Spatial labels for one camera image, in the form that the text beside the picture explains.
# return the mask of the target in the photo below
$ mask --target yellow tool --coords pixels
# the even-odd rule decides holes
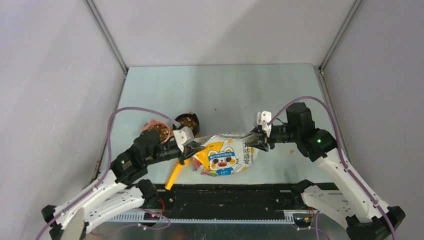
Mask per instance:
[[[184,166],[187,166],[189,163],[190,163],[190,159],[184,160]],[[171,190],[172,186],[174,185],[175,179],[177,179],[177,176],[180,173],[181,168],[184,166],[181,165],[178,160],[176,161],[176,166],[174,167],[171,173],[171,176],[169,177],[168,182],[165,185],[166,190]]]

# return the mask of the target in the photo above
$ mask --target white wall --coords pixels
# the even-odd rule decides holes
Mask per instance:
[[[424,239],[424,1],[364,1],[324,70],[358,172]]]
[[[122,72],[81,0],[1,1],[0,33],[0,232],[29,240],[91,179]]]
[[[97,0],[128,66],[321,64],[353,0]]]

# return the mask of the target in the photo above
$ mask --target snack bag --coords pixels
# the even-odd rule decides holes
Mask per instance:
[[[258,149],[248,146],[255,139],[254,133],[196,138],[205,149],[192,157],[194,170],[201,168],[200,174],[212,177],[243,172],[254,163],[258,153]]]

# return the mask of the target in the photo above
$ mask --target cartoon cat face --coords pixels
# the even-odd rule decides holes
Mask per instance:
[[[230,146],[221,149],[221,151],[210,150],[208,158],[212,171],[231,168],[237,163],[234,149]]]

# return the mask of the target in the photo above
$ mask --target light blue tabletop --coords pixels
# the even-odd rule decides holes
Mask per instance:
[[[119,102],[122,107],[143,107],[175,118],[194,112],[202,136],[249,132],[257,112],[276,114],[300,96],[323,99],[310,64],[155,66],[129,69]],[[327,113],[319,103],[305,100],[318,128],[333,133]],[[286,114],[279,117],[286,122]],[[159,116],[141,111],[123,111],[114,121],[111,135],[112,159],[128,149],[140,130]],[[166,183],[177,160],[148,167],[144,179]],[[183,167],[176,184],[276,184],[332,182],[329,175],[303,157],[294,143],[277,144],[274,150],[259,152],[247,170],[228,176],[211,177]]]

